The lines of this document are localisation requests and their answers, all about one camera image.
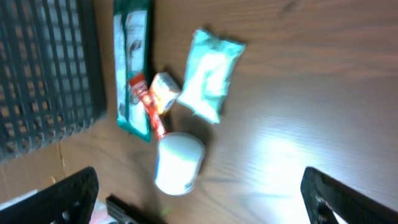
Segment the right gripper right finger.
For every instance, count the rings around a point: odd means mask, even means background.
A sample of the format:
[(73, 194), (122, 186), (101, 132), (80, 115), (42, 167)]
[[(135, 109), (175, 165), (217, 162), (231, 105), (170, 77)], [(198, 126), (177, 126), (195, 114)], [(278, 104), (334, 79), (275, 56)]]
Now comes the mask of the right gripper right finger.
[(397, 212), (314, 167), (306, 167), (300, 191), (311, 223), (397, 223)]

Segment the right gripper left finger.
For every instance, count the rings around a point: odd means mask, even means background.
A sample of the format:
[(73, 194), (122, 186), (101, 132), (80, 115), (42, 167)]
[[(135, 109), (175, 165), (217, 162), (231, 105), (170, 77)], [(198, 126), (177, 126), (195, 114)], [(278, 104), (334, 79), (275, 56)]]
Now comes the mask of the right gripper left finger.
[(1, 210), (1, 224), (89, 223), (99, 191), (91, 166)]

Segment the white tub blue label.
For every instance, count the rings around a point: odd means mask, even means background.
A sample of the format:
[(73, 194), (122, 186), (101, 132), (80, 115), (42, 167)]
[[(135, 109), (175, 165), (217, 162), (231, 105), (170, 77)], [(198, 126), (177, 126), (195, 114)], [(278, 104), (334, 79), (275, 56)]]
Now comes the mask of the white tub blue label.
[(159, 140), (157, 149), (154, 177), (157, 188), (172, 196), (190, 193), (206, 147), (191, 134), (172, 132)]

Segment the red packet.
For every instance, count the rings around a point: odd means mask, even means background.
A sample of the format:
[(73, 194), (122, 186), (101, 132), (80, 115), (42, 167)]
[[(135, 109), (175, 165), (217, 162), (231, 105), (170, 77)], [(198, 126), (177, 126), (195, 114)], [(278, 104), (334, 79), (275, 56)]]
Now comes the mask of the red packet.
[(150, 124), (155, 131), (157, 139), (162, 139), (168, 132), (157, 111), (155, 101), (149, 92), (148, 85), (143, 73), (140, 73), (129, 79), (133, 93), (139, 98), (144, 105), (144, 109), (149, 117)]

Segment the orange snack packet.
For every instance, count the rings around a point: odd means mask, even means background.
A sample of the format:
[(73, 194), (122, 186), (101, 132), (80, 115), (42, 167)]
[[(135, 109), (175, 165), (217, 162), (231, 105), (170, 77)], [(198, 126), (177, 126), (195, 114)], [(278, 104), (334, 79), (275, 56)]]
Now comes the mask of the orange snack packet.
[(150, 85), (150, 94), (155, 102), (158, 114), (166, 114), (181, 94), (181, 89), (167, 73), (157, 73)]

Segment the mint green wipes pack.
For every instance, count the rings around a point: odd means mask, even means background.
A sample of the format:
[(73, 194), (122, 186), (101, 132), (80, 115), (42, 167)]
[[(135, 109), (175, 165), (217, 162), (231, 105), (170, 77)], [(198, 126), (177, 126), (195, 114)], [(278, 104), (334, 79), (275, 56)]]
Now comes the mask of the mint green wipes pack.
[(220, 113), (228, 95), (231, 74), (246, 45), (221, 39), (197, 29), (187, 59), (182, 93), (177, 99), (211, 124), (220, 122)]

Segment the green box with label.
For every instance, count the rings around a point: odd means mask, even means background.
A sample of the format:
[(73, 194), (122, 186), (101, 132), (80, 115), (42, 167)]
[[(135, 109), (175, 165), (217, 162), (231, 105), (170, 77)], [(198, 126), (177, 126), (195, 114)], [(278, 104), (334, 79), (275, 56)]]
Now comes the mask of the green box with label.
[(113, 3), (114, 76), (118, 127), (150, 142), (151, 127), (140, 99), (129, 80), (149, 69), (150, 0)]

